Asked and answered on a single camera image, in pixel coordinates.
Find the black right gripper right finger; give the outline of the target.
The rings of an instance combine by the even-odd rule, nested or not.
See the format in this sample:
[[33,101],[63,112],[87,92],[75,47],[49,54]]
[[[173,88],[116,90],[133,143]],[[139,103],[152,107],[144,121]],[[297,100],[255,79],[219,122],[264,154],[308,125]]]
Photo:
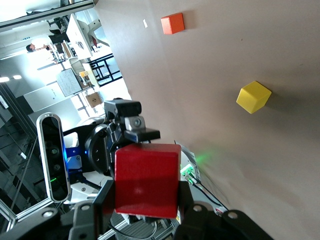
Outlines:
[[195,203],[189,184],[179,182],[178,210],[181,224],[176,240],[271,240],[272,237],[240,210],[227,210],[221,216]]

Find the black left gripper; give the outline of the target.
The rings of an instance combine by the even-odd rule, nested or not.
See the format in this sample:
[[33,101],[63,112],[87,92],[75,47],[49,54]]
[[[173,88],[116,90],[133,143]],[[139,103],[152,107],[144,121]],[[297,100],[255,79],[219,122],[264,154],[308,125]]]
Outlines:
[[139,101],[114,99],[104,102],[106,119],[110,124],[100,123],[93,128],[85,140],[88,162],[102,175],[114,175],[112,154],[108,151],[111,141],[119,144],[125,141],[140,143],[161,138],[159,130],[146,127],[140,115],[142,105]]

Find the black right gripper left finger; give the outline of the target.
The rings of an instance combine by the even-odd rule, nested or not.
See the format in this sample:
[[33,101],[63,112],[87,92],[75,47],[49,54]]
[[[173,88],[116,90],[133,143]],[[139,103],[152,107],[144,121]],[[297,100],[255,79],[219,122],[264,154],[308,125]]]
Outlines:
[[43,208],[0,235],[2,240],[97,240],[115,209],[115,181],[108,180],[94,200],[77,203],[61,215],[55,208]]

